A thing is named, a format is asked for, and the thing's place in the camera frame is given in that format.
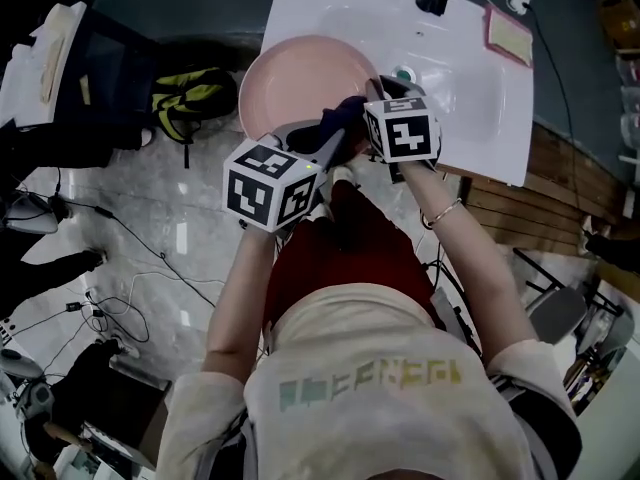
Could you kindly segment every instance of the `plug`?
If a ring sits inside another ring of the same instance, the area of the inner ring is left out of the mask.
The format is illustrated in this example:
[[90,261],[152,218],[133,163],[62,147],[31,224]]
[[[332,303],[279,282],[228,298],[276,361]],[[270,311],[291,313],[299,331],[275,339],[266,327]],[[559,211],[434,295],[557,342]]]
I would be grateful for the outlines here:
[[67,302],[67,309],[69,313],[74,313],[76,311],[82,310],[82,304],[79,302]]
[[524,14],[526,14],[527,9],[530,8],[529,4],[531,3],[531,0],[507,0],[507,5],[509,6],[509,8],[523,16]]

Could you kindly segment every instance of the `backpack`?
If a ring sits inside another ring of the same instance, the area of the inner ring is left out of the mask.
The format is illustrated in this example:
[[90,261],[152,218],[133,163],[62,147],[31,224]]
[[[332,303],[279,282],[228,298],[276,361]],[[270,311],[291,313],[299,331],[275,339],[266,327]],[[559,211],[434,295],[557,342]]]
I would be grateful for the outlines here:
[[190,65],[173,69],[153,86],[152,109],[168,137],[185,146],[184,163],[189,168],[189,144],[193,133],[182,133],[174,121],[196,121],[224,116],[238,103],[235,80],[217,67]]

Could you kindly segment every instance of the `red shorts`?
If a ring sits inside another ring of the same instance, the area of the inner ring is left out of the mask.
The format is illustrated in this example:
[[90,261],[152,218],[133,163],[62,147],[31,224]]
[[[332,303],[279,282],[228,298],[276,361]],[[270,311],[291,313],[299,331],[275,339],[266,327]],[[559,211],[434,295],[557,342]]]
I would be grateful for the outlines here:
[[310,293],[349,283],[371,283],[408,295],[444,329],[433,305],[433,285],[400,231],[351,183],[331,193],[334,221],[303,220],[276,260],[269,280],[264,323],[275,324]]

